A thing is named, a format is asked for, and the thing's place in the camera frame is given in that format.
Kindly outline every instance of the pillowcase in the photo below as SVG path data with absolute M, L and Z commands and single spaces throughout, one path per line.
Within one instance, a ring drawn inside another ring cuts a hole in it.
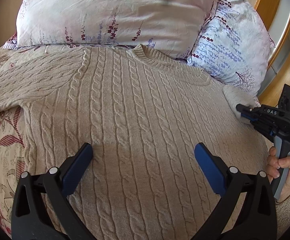
M 257 95 L 270 56 L 271 38 L 246 0 L 218 0 L 215 17 L 202 28 L 187 63 Z
M 55 43 L 148 45 L 187 58 L 217 0 L 24 0 L 18 46 Z

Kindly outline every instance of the hand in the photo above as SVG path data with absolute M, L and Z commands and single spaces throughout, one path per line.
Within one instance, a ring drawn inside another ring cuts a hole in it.
M 268 165 L 266 166 L 266 173 L 271 182 L 274 179 L 280 176 L 278 169 L 281 168 L 289 168 L 288 176 L 285 184 L 283 185 L 283 190 L 281 191 L 280 199 L 278 202 L 284 201 L 286 198 L 290 196 L 290 156 L 282 159 L 276 158 L 276 148 L 271 147 L 269 149 L 269 156 L 267 158 Z

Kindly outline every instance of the cable knit pattern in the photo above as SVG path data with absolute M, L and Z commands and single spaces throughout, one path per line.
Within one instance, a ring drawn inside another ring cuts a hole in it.
M 24 109 L 31 174 L 61 165 L 83 142 L 93 145 L 69 202 L 98 240 L 191 239 L 219 200 L 195 160 L 199 142 L 242 172 L 265 167 L 262 136 L 235 118 L 224 85 L 205 71 L 142 45 L 42 51 L 15 53 L 22 63 L 0 69 L 0 111 Z M 290 218 L 286 205 L 277 214 Z

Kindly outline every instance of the silver screw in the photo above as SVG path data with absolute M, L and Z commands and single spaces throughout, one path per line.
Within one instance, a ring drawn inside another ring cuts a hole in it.
M 58 168 L 57 167 L 52 167 L 49 170 L 50 174 L 55 174 L 55 173 L 57 173 L 57 171 L 58 171 Z
M 232 166 L 232 167 L 229 168 L 229 171 L 231 173 L 237 173 L 238 172 L 238 169 L 236 167 Z
M 265 178 L 267 176 L 267 174 L 264 171 L 260 171 L 259 175 L 263 178 Z
M 27 171 L 24 171 L 24 172 L 22 172 L 22 174 L 21 174 L 21 178 L 26 178 L 28 176 L 28 172 Z

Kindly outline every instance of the sweater sleeve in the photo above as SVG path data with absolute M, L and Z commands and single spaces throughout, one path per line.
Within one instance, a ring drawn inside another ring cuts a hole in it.
M 48 54 L 0 72 L 0 112 L 43 98 L 88 65 L 87 49 Z
M 281 204 L 276 204 L 276 213 L 277 239 L 279 239 L 290 226 L 290 197 Z

